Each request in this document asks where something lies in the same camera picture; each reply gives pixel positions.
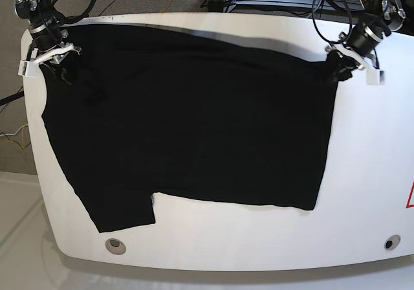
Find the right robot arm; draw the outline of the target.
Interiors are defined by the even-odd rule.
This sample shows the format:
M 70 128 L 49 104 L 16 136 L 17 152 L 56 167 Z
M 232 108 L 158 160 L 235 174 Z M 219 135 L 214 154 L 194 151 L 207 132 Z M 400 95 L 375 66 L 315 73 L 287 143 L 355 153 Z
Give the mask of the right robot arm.
M 15 0 L 17 17 L 29 22 L 32 37 L 26 58 L 19 62 L 18 75 L 35 77 L 40 65 L 45 65 L 55 76 L 71 83 L 70 72 L 61 64 L 70 53 L 80 54 L 82 49 L 67 41 L 69 33 L 64 25 L 73 25 L 86 18 L 97 0 L 91 0 L 78 16 L 66 17 L 57 11 L 59 0 Z

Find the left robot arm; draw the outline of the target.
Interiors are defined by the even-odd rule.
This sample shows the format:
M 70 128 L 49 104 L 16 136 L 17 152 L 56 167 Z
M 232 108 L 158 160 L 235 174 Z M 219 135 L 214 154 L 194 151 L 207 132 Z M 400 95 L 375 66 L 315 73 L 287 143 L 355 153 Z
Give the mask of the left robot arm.
M 314 15 L 315 3 L 312 0 L 311 18 L 319 37 L 328 44 L 326 62 L 329 64 L 329 78 L 344 82 L 352 77 L 352 72 L 366 72 L 368 85 L 382 85 L 384 71 L 380 69 L 376 47 L 392 32 L 404 24 L 406 13 L 400 0 L 359 0 L 362 13 L 353 24 L 350 6 L 346 0 L 326 0 L 334 9 L 346 13 L 349 30 L 341 32 L 337 40 L 329 40 L 319 31 Z

